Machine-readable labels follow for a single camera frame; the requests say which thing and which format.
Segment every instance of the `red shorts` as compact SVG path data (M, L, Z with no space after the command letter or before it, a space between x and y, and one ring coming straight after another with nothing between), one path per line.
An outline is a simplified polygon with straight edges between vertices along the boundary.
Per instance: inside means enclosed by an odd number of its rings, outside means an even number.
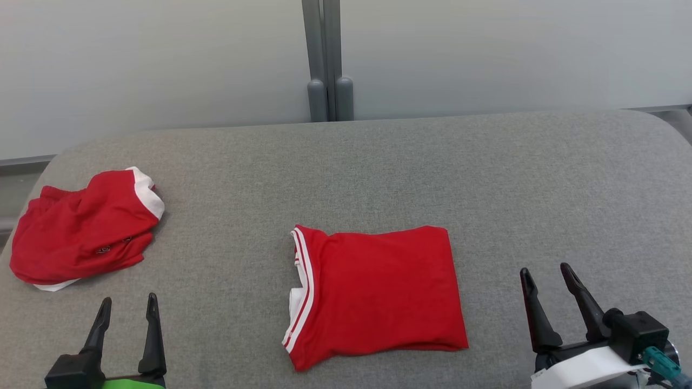
M291 234L302 288L291 290L283 344L296 371L334 355L468 348L444 228Z

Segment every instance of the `folded red garment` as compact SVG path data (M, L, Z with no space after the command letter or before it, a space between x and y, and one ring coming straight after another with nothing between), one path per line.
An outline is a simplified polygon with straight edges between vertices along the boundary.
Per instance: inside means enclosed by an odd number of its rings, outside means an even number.
M138 168L99 173L76 192L44 186L17 224L12 272L57 291L139 263L164 210L153 187Z
M366 235L296 226L291 325L296 371L335 355L468 348L447 230Z

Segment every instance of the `gray fabric surface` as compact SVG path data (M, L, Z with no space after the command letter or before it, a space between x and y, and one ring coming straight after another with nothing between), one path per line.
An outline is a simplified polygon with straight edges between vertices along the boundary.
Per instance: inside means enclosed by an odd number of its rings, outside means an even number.
M171 388L528 388L519 270L566 343L585 328L558 264L604 309L646 310L692 368L692 149L633 111L175 129L56 157L34 188L138 166L166 204L144 262L56 293L0 257L0 385L40 388L113 298L109 376L136 372L158 294ZM299 285L289 231L449 230L469 350L337 357L293 371L281 340Z

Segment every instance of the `teal connector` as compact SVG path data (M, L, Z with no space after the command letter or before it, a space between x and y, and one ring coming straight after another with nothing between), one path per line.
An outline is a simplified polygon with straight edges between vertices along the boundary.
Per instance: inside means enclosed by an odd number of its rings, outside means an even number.
M662 375L665 379L670 381L675 389L692 388L692 380L685 374L682 374L680 366L656 347L647 347L646 350L644 350L642 361L650 367L653 372Z

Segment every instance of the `white wall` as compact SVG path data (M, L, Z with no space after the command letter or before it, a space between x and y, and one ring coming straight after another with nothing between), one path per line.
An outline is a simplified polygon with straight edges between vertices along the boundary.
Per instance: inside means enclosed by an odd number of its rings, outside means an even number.
M341 1L356 119L692 104L690 0Z
M283 0L0 1L0 160L116 131L309 121Z

